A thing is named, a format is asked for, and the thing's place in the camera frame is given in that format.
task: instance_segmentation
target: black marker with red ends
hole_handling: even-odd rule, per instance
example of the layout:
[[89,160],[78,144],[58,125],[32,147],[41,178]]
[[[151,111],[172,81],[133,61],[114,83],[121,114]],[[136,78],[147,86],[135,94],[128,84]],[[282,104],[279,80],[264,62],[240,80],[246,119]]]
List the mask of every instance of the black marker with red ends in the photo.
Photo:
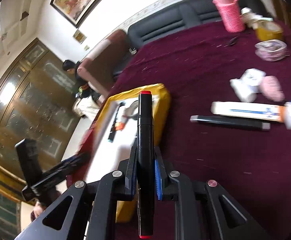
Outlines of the black marker with red ends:
[[152,95],[150,91],[141,91],[137,134],[137,207],[139,236],[142,239],[151,238],[153,235],[155,193],[153,136]]

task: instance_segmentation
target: purple tablecloth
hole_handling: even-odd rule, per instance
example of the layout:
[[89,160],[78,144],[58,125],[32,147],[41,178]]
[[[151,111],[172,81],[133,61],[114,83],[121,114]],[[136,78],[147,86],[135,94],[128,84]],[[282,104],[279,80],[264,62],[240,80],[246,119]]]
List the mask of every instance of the purple tablecloth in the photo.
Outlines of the purple tablecloth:
[[[111,90],[163,83],[172,97],[163,158],[191,179],[217,180],[274,239],[291,232],[291,130],[284,124],[270,132],[209,127],[189,117],[211,115],[213,101],[239,101],[229,80],[248,68],[276,76],[291,100],[291,30],[284,28],[290,56],[278,62],[255,55],[254,31],[228,33],[222,22],[169,35],[142,47]],[[224,47],[234,36],[237,44]],[[262,94],[255,102],[274,104]],[[157,201],[155,208],[152,239],[174,239],[174,204]],[[118,225],[116,239],[138,239],[136,220]]]

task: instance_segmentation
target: sofa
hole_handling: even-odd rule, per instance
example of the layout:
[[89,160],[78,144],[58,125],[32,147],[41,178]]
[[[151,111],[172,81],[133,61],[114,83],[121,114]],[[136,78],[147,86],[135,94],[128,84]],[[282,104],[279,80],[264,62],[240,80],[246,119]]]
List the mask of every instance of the sofa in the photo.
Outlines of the sofa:
[[[261,0],[239,0],[239,7],[271,17]],[[194,26],[221,21],[212,0],[182,0],[132,24],[127,33],[116,30],[84,58],[78,75],[107,97],[116,79],[143,45]]]

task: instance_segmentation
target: maroon tablecloth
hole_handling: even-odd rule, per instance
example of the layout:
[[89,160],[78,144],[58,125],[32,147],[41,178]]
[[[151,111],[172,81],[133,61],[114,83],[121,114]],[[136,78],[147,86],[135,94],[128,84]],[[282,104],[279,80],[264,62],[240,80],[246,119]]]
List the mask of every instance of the maroon tablecloth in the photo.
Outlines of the maroon tablecloth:
[[[224,47],[234,36],[239,36],[237,44]],[[286,27],[285,38],[291,54]],[[259,132],[189,121],[191,115],[211,115],[213,101],[239,101],[229,80],[248,68],[276,76],[291,100],[291,55],[263,61],[255,55],[256,43],[254,31],[228,33],[222,22],[169,35],[140,49],[111,94],[163,83],[172,97],[160,144],[163,158],[191,179],[217,180],[274,239],[286,239],[291,232],[291,131],[284,124]],[[274,104],[262,94],[255,102]],[[155,208],[152,239],[174,239],[174,204],[157,201]],[[116,239],[138,239],[136,220],[118,225]]]

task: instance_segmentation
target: brown armrest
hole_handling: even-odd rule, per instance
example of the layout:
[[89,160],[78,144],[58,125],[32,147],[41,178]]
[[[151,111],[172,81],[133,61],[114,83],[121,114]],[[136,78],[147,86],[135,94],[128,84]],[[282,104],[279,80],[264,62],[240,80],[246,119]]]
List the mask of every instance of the brown armrest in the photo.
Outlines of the brown armrest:
[[113,69],[129,52],[130,44],[123,30],[117,30],[101,41],[85,57],[78,68],[78,75],[90,81],[105,97],[114,85]]

